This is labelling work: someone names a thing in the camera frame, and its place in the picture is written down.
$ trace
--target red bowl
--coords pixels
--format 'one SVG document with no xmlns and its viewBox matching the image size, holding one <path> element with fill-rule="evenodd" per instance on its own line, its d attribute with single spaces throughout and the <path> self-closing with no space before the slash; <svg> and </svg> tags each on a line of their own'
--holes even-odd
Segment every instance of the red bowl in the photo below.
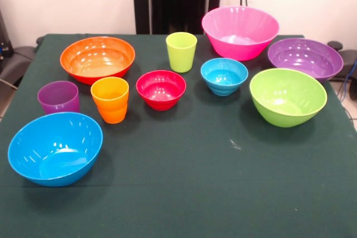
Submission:
<svg viewBox="0 0 357 238">
<path fill-rule="evenodd" d="M 134 48 L 124 40 L 97 36 L 68 46 L 61 54 L 62 68 L 78 81 L 92 85 L 107 77 L 122 77 L 135 59 Z"/>
<path fill-rule="evenodd" d="M 183 96 L 186 81 L 175 72 L 157 70 L 142 75 L 136 82 L 136 90 L 152 109 L 166 111 Z"/>
</svg>

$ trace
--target bowl rim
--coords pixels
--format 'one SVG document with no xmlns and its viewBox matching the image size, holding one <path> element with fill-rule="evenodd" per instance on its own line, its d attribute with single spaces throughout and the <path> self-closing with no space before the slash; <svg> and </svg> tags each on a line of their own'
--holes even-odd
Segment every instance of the bowl rim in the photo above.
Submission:
<svg viewBox="0 0 357 238">
<path fill-rule="evenodd" d="M 335 55 L 338 56 L 338 58 L 339 58 L 339 60 L 340 60 L 340 67 L 339 67 L 338 71 L 333 72 L 333 73 L 328 74 L 328 75 L 324 75 L 324 76 L 315 76 L 315 75 L 312 76 L 312 75 L 310 75 L 310 76 L 312 76 L 313 78 L 315 78 L 315 79 L 320 79 L 320 80 L 327 80 L 327 79 L 329 79 L 330 77 L 334 77 L 336 74 L 338 74 L 338 73 L 342 70 L 342 68 L 344 67 L 344 60 L 343 60 L 342 56 L 341 56 L 336 50 L 334 50 L 332 47 L 329 47 L 328 45 L 326 45 L 326 44 L 324 44 L 324 43 L 322 43 L 322 42 L 318 42 L 318 41 L 316 41 L 316 40 L 312 40 L 312 39 L 308 39 L 308 38 L 303 38 L 303 37 L 284 38 L 284 39 L 278 40 L 278 41 L 276 41 L 276 42 L 274 42 L 274 43 L 272 43 L 272 44 L 270 45 L 267 54 L 268 54 L 268 59 L 269 59 L 270 63 L 271 63 L 274 67 L 276 67 L 276 68 L 285 68 L 285 69 L 296 70 L 296 69 L 293 69 L 293 68 L 280 67 L 280 66 L 277 65 L 275 62 L 273 62 L 273 60 L 271 59 L 271 49 L 272 49 L 272 47 L 275 47 L 275 46 L 279 45 L 279 44 L 280 44 L 281 42 L 283 42 L 283 41 L 293 41 L 293 40 L 305 40 L 305 41 L 308 41 L 308 42 L 317 43 L 317 44 L 319 44 L 319 45 L 324 46 L 325 48 L 327 48 L 328 50 L 330 50 L 331 53 L 335 53 Z"/>
<path fill-rule="evenodd" d="M 148 74 L 152 74 L 152 73 L 155 73 L 155 72 L 166 72 L 166 73 L 171 73 L 171 74 L 174 74 L 175 76 L 179 77 L 183 82 L 184 82 L 184 90 L 179 94 L 179 96 L 173 98 L 172 100 L 151 100 L 149 99 L 148 97 L 146 97 L 145 95 L 143 95 L 141 93 L 141 91 L 139 90 L 139 87 L 138 87 L 138 83 L 140 80 L 142 80 L 145 76 L 147 76 Z M 152 102 L 155 102 L 155 103 L 165 103 L 167 101 L 173 101 L 173 100 L 177 100 L 179 99 L 180 97 L 183 96 L 183 94 L 185 93 L 186 91 L 186 88 L 187 88 L 187 83 L 186 83 L 186 80 L 181 76 L 179 75 L 178 73 L 176 72 L 173 72 L 173 71 L 169 71 L 169 70 L 153 70 L 153 71 L 150 71 L 150 72 L 146 72 L 145 74 L 141 75 L 138 80 L 136 81 L 136 84 L 135 84 L 135 87 L 136 87 L 136 91 L 137 93 L 139 93 L 140 97 L 142 97 L 144 100 L 149 100 L 149 101 L 152 101 Z"/>
<path fill-rule="evenodd" d="M 253 91 L 252 91 L 252 83 L 254 81 L 254 79 L 256 79 L 257 76 L 259 75 L 262 75 L 266 72 L 274 72 L 274 71 L 287 71 L 287 72 L 296 72 L 302 76 L 305 76 L 306 78 L 310 79 L 311 81 L 313 81 L 315 84 L 318 85 L 318 87 L 322 90 L 322 92 L 324 93 L 324 101 L 323 101 L 323 104 L 320 106 L 320 108 L 310 112 L 310 113 L 306 113 L 306 114 L 300 114 L 300 115 L 293 115 L 293 114 L 287 114 L 287 113 L 281 113 L 281 112 L 277 112 L 277 111 L 274 111 L 270 108 L 267 108 L 264 104 L 262 104 L 257 98 L 256 96 L 254 95 Z M 273 113 L 276 113 L 276 114 L 281 114 L 281 115 L 286 115 L 286 116 L 291 116 L 291 117 L 302 117 L 302 116 L 308 116 L 308 115 L 314 115 L 316 113 L 318 113 L 320 110 L 322 110 L 322 108 L 325 107 L 326 103 L 327 103 L 327 92 L 326 92 L 326 89 L 324 88 L 323 85 L 321 85 L 321 83 L 319 81 L 317 81 L 315 78 L 313 78 L 311 75 L 308 75 L 308 74 L 305 74 L 304 72 L 301 72 L 301 71 L 297 71 L 297 70 L 294 70 L 294 69 L 289 69 L 289 68 L 270 68 L 270 69 L 265 69 L 263 71 L 260 71 L 258 72 L 257 74 L 255 74 L 252 79 L 250 80 L 250 83 L 249 83 L 249 91 L 250 91 L 250 94 L 252 96 L 252 98 L 257 102 L 259 103 L 262 107 L 264 107 L 265 109 L 273 112 Z"/>
<path fill-rule="evenodd" d="M 239 66 L 243 67 L 243 70 L 246 71 L 247 75 L 245 76 L 245 78 L 244 78 L 241 82 L 235 83 L 235 84 L 229 84 L 229 85 L 222 85 L 222 84 L 219 84 L 219 83 L 210 81 L 210 80 L 208 80 L 208 79 L 204 76 L 204 74 L 202 73 L 202 69 L 204 68 L 204 66 L 205 66 L 208 62 L 213 62 L 213 61 L 217 61 L 217 60 L 230 61 L 230 62 L 233 62 L 234 64 L 238 64 Z M 231 87 L 231 86 L 239 86 L 239 85 L 241 85 L 242 83 L 244 83 L 244 82 L 247 80 L 248 76 L 249 76 L 248 68 L 247 68 L 243 63 L 241 63 L 240 61 L 237 61 L 237 60 L 235 60 L 235 59 L 225 58 L 225 57 L 213 58 L 213 59 L 210 59 L 210 60 L 206 61 L 205 63 L 202 64 L 201 69 L 200 69 L 200 72 L 201 72 L 202 78 L 203 78 L 206 82 L 212 83 L 212 84 L 217 85 L 217 86 L 225 86 L 225 87 L 228 87 L 228 86 L 229 86 L 229 87 Z"/>
<path fill-rule="evenodd" d="M 86 76 L 86 75 L 78 75 L 78 74 L 75 74 L 75 73 L 69 71 L 67 68 L 65 68 L 64 63 L 63 63 L 63 55 L 64 55 L 64 53 L 65 53 L 67 50 L 69 50 L 72 46 L 77 45 L 79 42 L 82 42 L 82 41 L 85 41 L 85 40 L 92 40 L 92 39 L 96 39 L 96 38 L 105 38 L 105 39 L 108 39 L 108 40 L 115 40 L 115 41 L 119 41 L 119 42 L 122 42 L 122 43 L 126 43 L 126 44 L 129 46 L 130 50 L 133 52 L 133 58 L 130 60 L 128 66 L 126 66 L 125 68 L 122 68 L 122 69 L 119 70 L 119 71 L 116 71 L 116 72 L 114 72 L 114 73 L 112 73 L 112 74 L 105 75 L 105 76 Z M 103 77 L 107 77 L 107 76 L 113 76 L 113 75 L 118 74 L 118 73 L 124 71 L 125 69 L 129 68 L 129 67 L 133 64 L 133 62 L 134 62 L 134 60 L 135 60 L 135 56 L 136 56 L 136 54 L 135 54 L 135 49 L 134 49 L 134 47 L 133 47 L 130 43 L 128 43 L 127 41 L 125 41 L 125 40 L 123 40 L 123 39 L 120 39 L 120 38 L 117 38 L 117 37 L 113 37 L 113 36 L 92 36 L 92 37 L 88 37 L 88 38 L 82 38 L 82 39 L 77 40 L 77 41 L 71 43 L 70 45 L 68 45 L 68 46 L 62 51 L 62 53 L 61 53 L 61 56 L 60 56 L 60 65 L 61 65 L 61 67 L 62 67 L 68 74 L 70 74 L 70 75 L 78 76 L 78 77 L 83 77 L 83 78 L 97 79 L 97 78 L 103 78 Z"/>
<path fill-rule="evenodd" d="M 246 6 L 224 6 L 224 7 L 214 8 L 214 9 L 210 10 L 209 12 L 207 12 L 207 13 L 203 16 L 203 18 L 202 18 L 202 20 L 201 20 L 202 28 L 203 28 L 203 30 L 205 31 L 205 33 L 206 33 L 207 35 L 209 35 L 210 37 L 212 37 L 212 38 L 214 38 L 214 39 L 216 39 L 216 40 L 218 40 L 218 41 L 225 42 L 225 41 L 222 41 L 221 39 L 217 38 L 216 36 L 214 36 L 214 35 L 213 35 L 212 33 L 210 33 L 209 31 L 207 31 L 207 29 L 206 29 L 206 27 L 205 27 L 205 21 L 207 20 L 209 14 L 213 14 L 213 13 L 217 12 L 217 10 L 219 10 L 219 9 L 229 9 L 229 8 L 238 8 L 238 9 L 243 9 L 243 10 L 245 10 L 245 9 L 251 9 L 251 10 L 254 10 L 254 11 L 262 12 L 262 13 L 264 13 L 264 14 L 270 16 L 270 17 L 277 23 L 277 25 L 278 25 L 278 28 L 277 28 L 277 30 L 276 30 L 276 33 L 273 34 L 270 38 L 268 38 L 268 39 L 266 39 L 266 40 L 263 40 L 263 41 L 260 41 L 260 42 L 255 42 L 255 43 L 253 43 L 253 44 L 247 44 L 247 45 L 244 45 L 244 46 L 260 45 L 260 44 L 269 42 L 269 41 L 271 41 L 271 40 L 273 40 L 274 38 L 277 37 L 277 35 L 278 35 L 279 31 L 280 31 L 280 24 L 279 24 L 278 20 L 277 20 L 274 16 L 272 16 L 271 14 L 269 14 L 268 12 L 266 12 L 266 11 L 264 11 L 264 10 L 262 10 L 262 9 L 252 8 L 252 7 L 246 7 Z M 242 44 L 238 44 L 238 43 L 231 43 L 231 44 L 232 44 L 232 45 L 242 45 Z"/>
<path fill-rule="evenodd" d="M 100 143 L 99 143 L 99 149 L 95 152 L 95 154 L 93 155 L 93 157 L 87 162 L 86 165 L 82 166 L 81 168 L 77 169 L 76 171 L 73 171 L 71 173 L 68 173 L 66 175 L 62 175 L 62 176 L 58 176 L 58 177 L 54 177 L 54 178 L 37 178 L 37 177 L 31 177 L 31 176 L 27 176 L 25 174 L 23 174 L 22 172 L 18 171 L 12 164 L 12 161 L 10 160 L 10 150 L 12 148 L 12 144 L 13 142 L 15 142 L 15 139 L 18 135 L 20 135 L 20 133 L 25 129 L 27 128 L 30 124 L 36 122 L 36 121 L 39 121 L 39 120 L 42 120 L 43 118 L 47 118 L 47 117 L 51 117 L 51 116 L 61 116 L 61 115 L 64 115 L 64 114 L 75 114 L 76 116 L 80 115 L 80 116 L 83 116 L 87 119 L 89 119 L 90 121 L 92 121 L 99 129 L 99 133 L 100 133 Z M 33 181 L 54 181 L 55 179 L 60 179 L 60 178 L 64 178 L 64 177 L 68 177 L 74 173 L 77 173 L 79 172 L 80 170 L 82 170 L 83 168 L 85 168 L 86 166 L 89 165 L 89 163 L 91 163 L 97 156 L 98 154 L 100 153 L 100 150 L 102 149 L 102 145 L 103 145 L 103 131 L 102 131 L 102 128 L 100 127 L 100 125 L 97 123 L 97 121 L 95 121 L 93 118 L 85 115 L 85 114 L 82 114 L 82 113 L 75 113 L 75 112 L 72 112 L 72 111 L 63 111 L 63 112 L 60 112 L 60 113 L 53 113 L 53 114 L 46 114 L 46 115 L 43 115 L 41 117 L 38 117 L 32 121 L 30 121 L 29 123 L 27 123 L 26 125 L 24 125 L 14 136 L 13 138 L 11 139 L 11 142 L 9 144 L 9 147 L 8 147 L 8 150 L 7 150 L 7 159 L 8 159 L 8 162 L 11 166 L 11 168 L 17 173 L 19 174 L 20 176 L 24 177 L 24 178 L 27 178 L 29 180 L 33 180 Z"/>
</svg>

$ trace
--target lime green cup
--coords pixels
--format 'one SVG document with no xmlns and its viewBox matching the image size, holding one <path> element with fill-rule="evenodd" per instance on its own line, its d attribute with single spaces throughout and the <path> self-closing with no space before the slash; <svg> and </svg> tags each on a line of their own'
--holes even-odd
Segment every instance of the lime green cup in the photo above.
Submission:
<svg viewBox="0 0 357 238">
<path fill-rule="evenodd" d="M 175 72 L 188 72 L 194 63 L 197 38 L 186 32 L 176 32 L 166 37 L 170 68 Z"/>
<path fill-rule="evenodd" d="M 327 102 L 325 88 L 303 72 L 276 68 L 257 73 L 250 81 L 253 103 L 261 116 L 289 128 L 314 117 Z"/>
</svg>

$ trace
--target blue bowl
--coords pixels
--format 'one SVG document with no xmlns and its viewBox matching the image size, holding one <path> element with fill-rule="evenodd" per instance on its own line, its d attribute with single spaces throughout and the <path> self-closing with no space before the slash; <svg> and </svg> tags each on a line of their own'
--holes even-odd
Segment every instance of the blue bowl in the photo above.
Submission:
<svg viewBox="0 0 357 238">
<path fill-rule="evenodd" d="M 228 96 L 246 81 L 248 69 L 239 61 L 215 58 L 202 65 L 201 75 L 214 94 Z"/>
<path fill-rule="evenodd" d="M 55 113 L 25 125 L 11 140 L 11 167 L 29 181 L 49 187 L 70 185 L 93 166 L 103 132 L 80 113 Z"/>
</svg>

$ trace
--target green bowl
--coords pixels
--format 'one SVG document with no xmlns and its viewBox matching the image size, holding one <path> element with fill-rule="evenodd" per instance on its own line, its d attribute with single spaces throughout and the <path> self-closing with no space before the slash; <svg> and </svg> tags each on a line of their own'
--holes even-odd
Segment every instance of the green bowl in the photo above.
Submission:
<svg viewBox="0 0 357 238">
<path fill-rule="evenodd" d="M 316 79 L 291 69 L 259 72 L 250 81 L 249 88 L 262 117 L 282 128 L 308 121 L 327 102 L 326 90 Z"/>
</svg>

